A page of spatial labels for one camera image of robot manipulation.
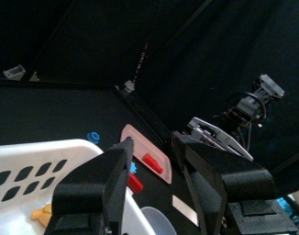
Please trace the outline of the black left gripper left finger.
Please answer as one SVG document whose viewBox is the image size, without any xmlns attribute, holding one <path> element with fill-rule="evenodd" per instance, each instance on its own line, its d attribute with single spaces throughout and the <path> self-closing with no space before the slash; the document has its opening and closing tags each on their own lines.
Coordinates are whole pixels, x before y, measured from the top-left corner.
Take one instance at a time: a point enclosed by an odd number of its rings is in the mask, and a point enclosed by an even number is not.
<svg viewBox="0 0 299 235">
<path fill-rule="evenodd" d="M 133 152 L 126 138 L 65 177 L 45 235 L 122 235 Z"/>
</svg>

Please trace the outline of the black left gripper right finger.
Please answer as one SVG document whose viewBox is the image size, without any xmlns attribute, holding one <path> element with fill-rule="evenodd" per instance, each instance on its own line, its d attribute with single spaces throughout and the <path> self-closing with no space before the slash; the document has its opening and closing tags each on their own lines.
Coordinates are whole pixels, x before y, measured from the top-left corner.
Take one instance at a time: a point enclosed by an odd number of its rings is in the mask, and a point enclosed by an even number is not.
<svg viewBox="0 0 299 235">
<path fill-rule="evenodd" d="M 173 151 L 186 177 L 202 235 L 258 234 L 273 217 L 277 187 L 269 171 L 248 158 L 173 134 Z"/>
</svg>

